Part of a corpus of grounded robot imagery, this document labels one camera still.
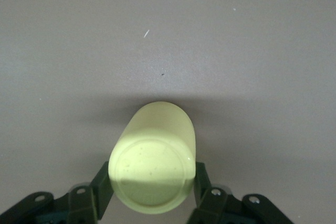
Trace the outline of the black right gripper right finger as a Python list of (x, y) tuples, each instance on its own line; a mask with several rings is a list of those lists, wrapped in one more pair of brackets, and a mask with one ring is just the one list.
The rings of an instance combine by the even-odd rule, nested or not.
[(210, 182), (204, 163), (196, 163), (194, 179), (196, 208), (187, 223), (292, 223), (276, 205), (260, 194), (235, 198), (228, 187)]

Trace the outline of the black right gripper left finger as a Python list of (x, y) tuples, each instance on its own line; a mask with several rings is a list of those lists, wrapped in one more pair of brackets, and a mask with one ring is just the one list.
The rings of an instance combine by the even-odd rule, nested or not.
[(57, 199), (46, 191), (26, 196), (1, 214), (1, 223), (97, 223), (113, 195), (108, 164), (91, 182), (77, 184)]

